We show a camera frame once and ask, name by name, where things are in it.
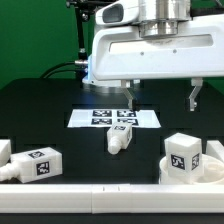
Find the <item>screw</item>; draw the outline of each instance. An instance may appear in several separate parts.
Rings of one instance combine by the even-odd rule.
[[[82,14],[83,21],[87,21],[89,19],[89,16],[85,13]]]

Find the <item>green wall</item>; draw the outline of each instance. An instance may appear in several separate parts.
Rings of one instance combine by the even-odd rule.
[[[67,9],[65,3],[66,0],[1,0],[0,88],[14,79],[37,78],[46,69],[77,58],[74,8]],[[214,5],[212,1],[192,3],[193,7]],[[90,53],[93,19],[84,27]],[[60,77],[71,78],[74,74]],[[224,93],[224,79],[210,83]]]

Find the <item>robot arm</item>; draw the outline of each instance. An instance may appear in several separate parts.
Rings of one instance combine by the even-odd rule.
[[[190,0],[120,0],[106,5],[96,12],[100,30],[89,73],[96,80],[122,80],[130,102],[136,100],[125,87],[130,80],[192,78],[188,100],[193,111],[202,78],[224,76],[224,9],[215,2],[214,11],[199,13],[192,13]]]

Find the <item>black cable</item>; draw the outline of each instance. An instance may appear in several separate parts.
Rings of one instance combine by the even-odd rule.
[[[74,65],[74,62],[70,61],[70,62],[64,62],[64,63],[60,63],[58,65],[55,65],[51,68],[49,68],[47,71],[45,71],[41,76],[40,78],[41,79],[44,79],[46,78],[46,76],[48,76],[48,74],[50,74],[51,72],[53,72],[54,70],[58,69],[58,68],[62,68],[62,67],[65,67],[67,65]]]
[[[50,76],[57,74],[57,73],[62,73],[62,72],[77,72],[79,71],[79,69],[66,69],[66,70],[57,70],[57,71],[53,71],[50,74],[48,74],[45,78],[49,78]]]

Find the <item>white paper sheet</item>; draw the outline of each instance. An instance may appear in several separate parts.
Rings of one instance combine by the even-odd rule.
[[[114,122],[132,123],[138,128],[160,128],[161,125],[154,110],[93,109],[73,110],[68,128],[74,127],[110,127]]]

